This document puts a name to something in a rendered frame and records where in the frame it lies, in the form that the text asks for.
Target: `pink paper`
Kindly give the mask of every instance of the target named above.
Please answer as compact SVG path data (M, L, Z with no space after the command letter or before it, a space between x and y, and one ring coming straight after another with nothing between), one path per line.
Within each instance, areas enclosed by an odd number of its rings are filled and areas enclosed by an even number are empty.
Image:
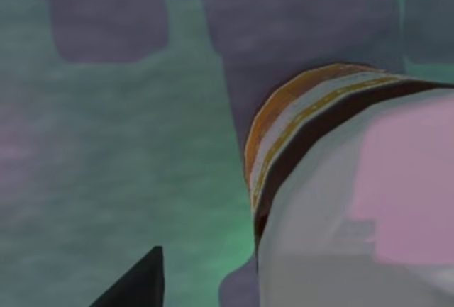
M454 102L407 107L365 137L350 217L376 222L381 262L454 263Z

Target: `black tip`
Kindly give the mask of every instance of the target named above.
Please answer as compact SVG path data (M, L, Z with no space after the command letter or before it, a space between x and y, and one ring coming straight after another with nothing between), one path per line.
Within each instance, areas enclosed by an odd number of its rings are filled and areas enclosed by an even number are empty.
M154 247L90 307L163 307L164 255Z

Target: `gold stripe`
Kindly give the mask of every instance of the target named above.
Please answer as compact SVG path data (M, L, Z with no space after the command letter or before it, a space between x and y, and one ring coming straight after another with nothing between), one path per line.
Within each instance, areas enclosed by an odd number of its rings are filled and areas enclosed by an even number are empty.
M361 72L378 73L383 71L360 65L333 64L302 72L273 92L255 115L249 136L246 140L244 152L246 182L249 183L250 181L250 173L258 154L259 144L266 132L291 102L309 90L307 87L308 85L310 87L310 83L319 84L332 78L344 77Z
M317 110L320 110L323 107L327 106L328 104L330 104L332 101L336 100L338 97L340 97L343 94L347 94L347 93L350 93L350 92L353 92L356 90L360 90L360 89L366 89L368 87L374 87L374 86L378 86L378 85L389 84L392 82L398 82L400 80L402 80L402 78L398 77L398 76L380 77L378 79L373 79L373 80L369 80L366 82L360 82L357 84L351 84L351 85L336 89L335 91L332 91L329 94L325 95L323 98L319 99L313 105L305 108L298 115L296 115L292 119L292 121L289 123L289 125L282 131L282 133L280 134L278 139L275 141L275 143L272 145L272 147L269 149L268 153L266 154L266 156L264 158L264 162L261 166L257 184L253 188L251 188L252 193L250 193L250 202L251 202L252 211L254 212L257 207L260 189L263 185L263 182L265 181L265 173L268 170L268 167L270 166L271 160L274 158L277 151L283 146L285 141L289 138L289 136L293 133L293 131L298 127L298 125L304 119L309 117L311 114L313 114Z

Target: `brown stripe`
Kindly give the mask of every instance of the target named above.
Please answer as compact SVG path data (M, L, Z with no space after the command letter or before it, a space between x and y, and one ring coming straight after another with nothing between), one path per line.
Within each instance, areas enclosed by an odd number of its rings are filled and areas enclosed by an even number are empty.
M271 205L279 187L309 149L325 134L337 128L371 105L388 99L416 94L431 89L454 89L452 84L409 80L352 94L301 127L271 166L254 217L255 246L258 249Z
M360 72L380 72L362 65L334 64L303 72L290 82L274 91L254 117L245 144L245 177L249 185L250 172L257 157L260 142L283 110L296 98L326 80L344 77Z

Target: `green surface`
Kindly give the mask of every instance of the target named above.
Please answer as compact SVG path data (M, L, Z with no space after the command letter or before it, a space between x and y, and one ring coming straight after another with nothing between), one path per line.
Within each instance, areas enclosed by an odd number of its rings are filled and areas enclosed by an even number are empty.
M250 255L222 64L200 1L166 1L168 49L90 66L57 56L44 1L0 0L0 105L30 150L2 192L1 307L88 306L154 245L166 306L217 306Z

